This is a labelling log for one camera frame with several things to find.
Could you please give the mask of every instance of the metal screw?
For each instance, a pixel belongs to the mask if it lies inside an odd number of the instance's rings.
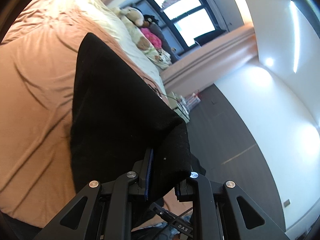
[[[233,188],[233,187],[236,186],[236,184],[233,181],[229,180],[229,181],[226,182],[226,186],[230,187],[230,188]]]
[[[137,173],[135,171],[129,171],[127,173],[128,178],[134,178],[135,176],[137,176]]]
[[[89,183],[90,187],[97,187],[99,185],[99,182],[97,182],[96,180],[93,180]]]
[[[191,175],[190,175],[190,178],[193,178],[193,179],[195,179],[195,178],[197,178],[199,175],[198,175],[198,173],[196,173],[196,172],[191,172]]]

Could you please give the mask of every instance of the bed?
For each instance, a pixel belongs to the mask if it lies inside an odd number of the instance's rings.
[[[0,45],[0,210],[36,227],[43,228],[75,195],[71,109],[77,52],[87,33],[168,104],[156,66],[100,0],[33,0]],[[164,199],[174,213],[190,206],[177,204],[173,192]]]

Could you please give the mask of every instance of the black window frame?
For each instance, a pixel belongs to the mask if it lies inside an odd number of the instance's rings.
[[[214,28],[217,30],[217,29],[220,29],[220,26],[218,24],[218,21],[216,19],[216,17],[214,16],[214,13],[213,11],[211,10],[207,0],[199,0],[201,5],[196,7],[196,8],[193,8],[181,15],[179,15],[178,17],[176,18],[173,18],[172,20],[170,20],[168,18],[168,16],[161,11],[161,7],[156,3],[155,0],[140,0],[139,2],[137,2],[136,4],[138,5],[139,3],[143,2],[143,1],[147,1],[149,3],[149,5],[156,11],[156,13],[159,15],[159,17],[161,18],[161,20],[164,22],[164,25],[161,26],[160,28],[161,29],[164,29],[164,28],[169,28],[169,30],[173,33],[173,35],[175,36],[175,38],[178,40],[178,42],[180,43],[180,45],[182,46],[183,48],[183,52],[179,53],[180,55],[181,54],[184,54],[190,50],[192,50],[194,47],[197,46],[197,44],[193,44],[191,46],[188,46],[185,42],[185,40],[183,39],[183,37],[181,36],[180,32],[178,31],[178,29],[175,27],[175,23],[178,22],[179,20],[187,17],[188,15],[191,15],[199,10],[202,10],[202,9],[205,9],[207,11],[207,14],[209,15],[210,17],[210,20],[212,21],[212,24],[214,26]]]

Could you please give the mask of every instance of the white plush toy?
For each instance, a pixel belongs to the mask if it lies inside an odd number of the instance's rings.
[[[144,17],[139,10],[128,6],[124,9],[121,9],[120,12],[122,15],[125,15],[129,20],[134,22],[136,26],[141,27],[143,25]]]

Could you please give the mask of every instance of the gray floor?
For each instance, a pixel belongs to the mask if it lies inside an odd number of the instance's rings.
[[[236,182],[285,231],[276,184],[253,136],[215,85],[200,96],[187,127],[191,152],[207,170],[206,177]]]

